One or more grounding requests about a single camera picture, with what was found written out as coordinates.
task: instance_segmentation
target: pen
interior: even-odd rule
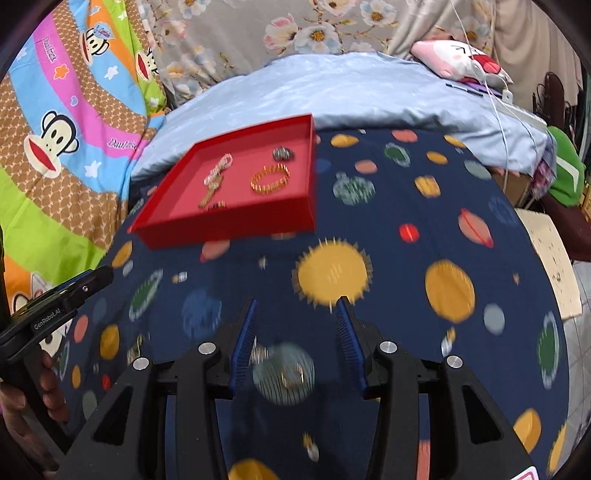
[[[476,95],[478,97],[484,97],[483,93],[477,92],[475,90],[470,90],[465,87],[460,87],[459,85],[452,85],[451,83],[446,83],[446,85],[448,87],[457,88],[458,90],[461,90],[462,92],[471,93],[472,95]]]

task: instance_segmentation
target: pink pillow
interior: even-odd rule
[[[486,80],[489,87],[502,90],[513,83],[509,74],[484,52],[456,40],[424,40],[410,50],[441,78]]]

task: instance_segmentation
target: red tray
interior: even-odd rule
[[[292,150],[285,165],[290,180],[277,192],[260,195],[250,186],[253,174],[275,164],[273,149]],[[199,142],[172,168],[135,218],[135,232],[152,249],[275,233],[314,231],[316,225],[316,134],[312,115],[253,125]],[[223,172],[222,187],[211,203],[226,208],[198,207],[207,192],[203,179],[226,153],[233,163]],[[268,184],[278,176],[267,176]]]

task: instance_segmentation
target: star print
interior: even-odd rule
[[[105,78],[109,80],[113,80],[113,77],[117,75],[119,72],[117,71],[117,65],[114,67],[109,67],[107,69],[107,73],[105,73]]]
[[[54,80],[63,80],[66,76],[70,73],[70,69],[67,67],[65,63],[62,63],[59,67],[56,67],[53,70],[53,79]]]
[[[102,162],[94,161],[91,165],[85,165],[84,169],[86,170],[86,176],[97,178],[99,175],[99,167],[102,165]]]
[[[23,58],[26,55],[27,55],[27,48],[26,47],[21,48],[17,54],[17,60],[20,60],[21,58]]]

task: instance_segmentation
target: floral fabric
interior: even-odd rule
[[[495,0],[453,0],[472,46],[492,53]],[[465,37],[448,1],[137,0],[158,70],[179,106],[234,75],[297,53],[405,56],[438,31]]]

